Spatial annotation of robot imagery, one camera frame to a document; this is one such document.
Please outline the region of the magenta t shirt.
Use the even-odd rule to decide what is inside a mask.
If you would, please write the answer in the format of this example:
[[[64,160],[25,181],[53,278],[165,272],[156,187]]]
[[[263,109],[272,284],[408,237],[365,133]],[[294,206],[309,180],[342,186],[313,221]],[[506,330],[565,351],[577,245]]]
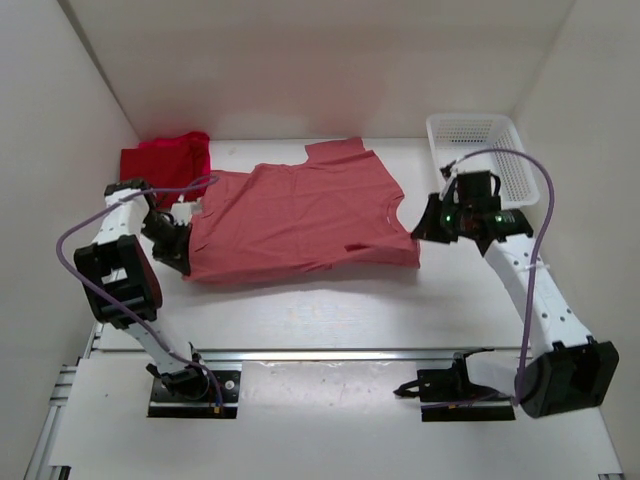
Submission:
[[[206,133],[190,132],[141,143],[141,176],[160,188],[195,185],[198,178],[211,172],[209,142]]]

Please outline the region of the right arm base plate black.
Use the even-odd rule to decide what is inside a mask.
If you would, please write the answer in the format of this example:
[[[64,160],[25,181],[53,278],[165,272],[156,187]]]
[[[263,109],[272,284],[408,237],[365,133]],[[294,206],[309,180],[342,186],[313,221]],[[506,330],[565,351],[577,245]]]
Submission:
[[[455,354],[447,368],[418,369],[416,378],[401,384],[394,395],[417,398],[423,423],[514,421],[507,395],[469,380],[466,358]]]

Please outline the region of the dark red t shirt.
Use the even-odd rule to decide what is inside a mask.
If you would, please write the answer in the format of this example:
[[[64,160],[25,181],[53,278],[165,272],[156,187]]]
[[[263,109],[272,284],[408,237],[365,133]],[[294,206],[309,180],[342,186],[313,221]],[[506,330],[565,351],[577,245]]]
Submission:
[[[122,149],[119,179],[143,178],[156,188],[180,188],[204,175],[209,166],[208,149],[199,144]]]

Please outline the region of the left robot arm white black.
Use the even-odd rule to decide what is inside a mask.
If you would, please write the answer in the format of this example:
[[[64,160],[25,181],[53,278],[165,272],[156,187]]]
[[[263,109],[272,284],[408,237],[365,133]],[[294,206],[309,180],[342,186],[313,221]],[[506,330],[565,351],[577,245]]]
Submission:
[[[152,358],[151,375],[171,394],[204,397],[210,377],[198,364],[193,345],[159,316],[159,280],[139,238],[152,243],[152,258],[182,275],[191,272],[191,225],[177,222],[156,206],[156,195],[141,178],[111,184],[104,192],[110,208],[90,245],[74,252],[76,271],[101,292],[85,287],[96,320],[135,339]]]

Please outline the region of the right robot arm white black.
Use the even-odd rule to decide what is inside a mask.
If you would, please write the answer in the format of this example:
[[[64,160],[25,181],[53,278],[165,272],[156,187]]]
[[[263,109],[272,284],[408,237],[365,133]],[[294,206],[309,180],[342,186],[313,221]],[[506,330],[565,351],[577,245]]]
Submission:
[[[612,342],[598,342],[576,317],[539,256],[542,235],[523,212],[505,209],[489,172],[452,176],[429,195],[411,236],[450,244],[473,241],[505,287],[523,322],[517,355],[482,348],[458,355],[446,379],[464,403],[477,394],[511,397],[532,418],[598,407],[619,363]]]

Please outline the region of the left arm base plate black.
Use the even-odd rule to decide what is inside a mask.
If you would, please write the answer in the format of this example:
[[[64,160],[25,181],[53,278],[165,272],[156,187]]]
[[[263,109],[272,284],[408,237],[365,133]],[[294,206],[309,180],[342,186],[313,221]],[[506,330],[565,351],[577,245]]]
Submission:
[[[183,386],[168,387],[155,378],[149,396],[147,417],[165,419],[237,418],[241,390],[240,370],[214,370],[219,382],[222,402],[208,378],[191,379]]]

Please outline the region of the salmon pink t shirt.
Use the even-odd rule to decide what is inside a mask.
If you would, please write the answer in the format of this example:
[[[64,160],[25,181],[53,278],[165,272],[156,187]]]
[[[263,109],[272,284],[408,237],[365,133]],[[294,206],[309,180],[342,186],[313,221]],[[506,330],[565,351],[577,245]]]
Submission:
[[[185,280],[272,282],[354,264],[417,269],[404,192],[359,138],[311,144],[297,165],[217,170],[191,220]]]

